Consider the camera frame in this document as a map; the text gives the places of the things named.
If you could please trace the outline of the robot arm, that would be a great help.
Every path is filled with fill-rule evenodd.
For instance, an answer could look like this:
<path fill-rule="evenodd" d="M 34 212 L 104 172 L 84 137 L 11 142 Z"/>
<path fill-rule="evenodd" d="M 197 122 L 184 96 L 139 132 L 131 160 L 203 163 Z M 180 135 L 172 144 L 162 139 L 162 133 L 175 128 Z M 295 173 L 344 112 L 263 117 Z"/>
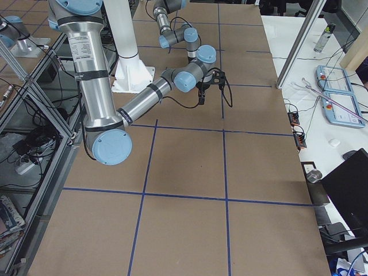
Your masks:
<path fill-rule="evenodd" d="M 185 42 L 188 64 L 169 68 L 161 76 L 140 59 L 127 1 L 50 1 L 49 24 L 66 34 L 82 90 L 87 118 L 86 149 L 105 165 L 123 162 L 132 150 L 126 128 L 160 102 L 170 91 L 198 89 L 198 102 L 215 78 L 216 50 L 201 44 L 190 24 L 171 28 L 168 15 L 183 9 L 185 1 L 155 1 L 154 21 L 159 44 L 169 48 Z"/>
<path fill-rule="evenodd" d="M 200 47 L 200 38 L 196 28 L 190 23 L 183 24 L 178 29 L 173 29 L 168 21 L 168 15 L 185 8 L 187 1 L 155 1 L 153 17 L 159 27 L 159 44 L 161 48 L 170 48 L 175 44 L 185 42 L 188 61 L 196 58 L 196 52 Z"/>

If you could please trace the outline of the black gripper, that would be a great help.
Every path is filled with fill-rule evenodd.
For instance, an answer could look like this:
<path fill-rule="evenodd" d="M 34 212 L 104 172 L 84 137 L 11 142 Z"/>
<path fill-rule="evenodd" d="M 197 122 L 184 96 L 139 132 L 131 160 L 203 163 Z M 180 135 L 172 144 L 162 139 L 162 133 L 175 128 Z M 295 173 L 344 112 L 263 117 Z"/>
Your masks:
<path fill-rule="evenodd" d="M 220 90 L 225 87 L 225 72 L 215 69 L 209 75 L 198 82 L 198 104 L 205 104 L 206 92 L 211 85 L 218 85 Z"/>

